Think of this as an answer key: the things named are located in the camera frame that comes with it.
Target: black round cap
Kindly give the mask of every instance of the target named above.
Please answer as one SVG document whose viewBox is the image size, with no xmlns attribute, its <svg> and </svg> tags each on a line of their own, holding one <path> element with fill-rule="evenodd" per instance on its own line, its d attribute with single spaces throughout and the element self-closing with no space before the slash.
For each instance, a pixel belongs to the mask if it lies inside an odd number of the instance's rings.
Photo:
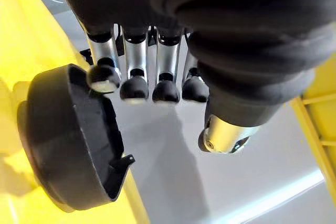
<svg viewBox="0 0 336 224">
<path fill-rule="evenodd" d="M 206 102 L 209 97 L 207 85 L 194 76 L 186 80 L 182 86 L 182 99 L 195 102 Z"/>
<path fill-rule="evenodd" d="M 113 93 L 120 86 L 120 76 L 109 65 L 95 65 L 87 73 L 88 86 L 99 93 Z"/>
<path fill-rule="evenodd" d="M 172 81 L 160 81 L 153 91 L 153 102 L 178 103 L 180 92 Z"/>
<path fill-rule="evenodd" d="M 138 103 L 148 99 L 148 84 L 141 76 L 127 80 L 120 88 L 120 99 Z"/>
</svg>

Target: yellow surface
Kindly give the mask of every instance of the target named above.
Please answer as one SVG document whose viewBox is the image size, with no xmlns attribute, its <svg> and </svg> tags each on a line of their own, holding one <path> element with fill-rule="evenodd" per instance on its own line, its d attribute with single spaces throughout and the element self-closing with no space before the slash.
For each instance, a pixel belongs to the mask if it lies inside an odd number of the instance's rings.
<svg viewBox="0 0 336 224">
<path fill-rule="evenodd" d="M 40 0 L 0 0 L 0 223 L 148 223 L 130 173 L 117 202 L 70 214 L 34 180 L 16 110 L 36 74 L 69 63 L 88 68 Z"/>
<path fill-rule="evenodd" d="M 316 70 L 314 83 L 292 101 L 336 206 L 336 56 Z"/>
</svg>

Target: black rubber cover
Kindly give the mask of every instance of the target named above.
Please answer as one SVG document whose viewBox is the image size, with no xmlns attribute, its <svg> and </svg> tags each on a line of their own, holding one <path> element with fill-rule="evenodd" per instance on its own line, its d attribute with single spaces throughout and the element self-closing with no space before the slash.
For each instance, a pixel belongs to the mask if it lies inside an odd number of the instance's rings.
<svg viewBox="0 0 336 224">
<path fill-rule="evenodd" d="M 154 88 L 152 94 L 153 102 L 178 103 L 180 92 L 172 81 L 160 81 Z"/>
<path fill-rule="evenodd" d="M 120 88 L 120 99 L 143 98 L 148 99 L 148 85 L 140 76 L 134 76 L 127 80 Z"/>
<path fill-rule="evenodd" d="M 76 210 L 115 201 L 134 162 L 131 155 L 122 158 L 111 101 L 90 91 L 85 75 L 75 65 L 38 74 L 21 128 L 28 159 L 47 194 Z"/>
<path fill-rule="evenodd" d="M 194 76 L 186 80 L 182 86 L 182 99 L 195 102 L 206 102 L 209 88 L 199 77 Z"/>
</svg>

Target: gray floor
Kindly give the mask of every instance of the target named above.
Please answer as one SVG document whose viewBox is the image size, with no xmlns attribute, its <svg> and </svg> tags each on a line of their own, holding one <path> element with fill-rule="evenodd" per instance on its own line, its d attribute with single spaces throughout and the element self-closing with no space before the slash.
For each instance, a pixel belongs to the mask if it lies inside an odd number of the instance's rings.
<svg viewBox="0 0 336 224">
<path fill-rule="evenodd" d="M 55 18 L 79 50 L 87 48 L 71 12 Z M 186 51 L 183 41 L 178 86 Z M 155 47 L 149 49 L 149 56 L 151 93 Z M 120 62 L 125 71 L 124 56 Z M 149 100 L 129 106 L 120 101 L 118 92 L 110 98 L 125 152 L 136 159 L 132 172 L 152 223 L 215 222 L 318 169 L 289 105 L 284 105 L 242 152 L 227 156 L 203 153 L 197 147 L 203 105 L 181 101 L 175 107 L 164 107 Z M 321 190 L 327 196 L 323 203 L 332 206 L 327 190 Z"/>
</svg>

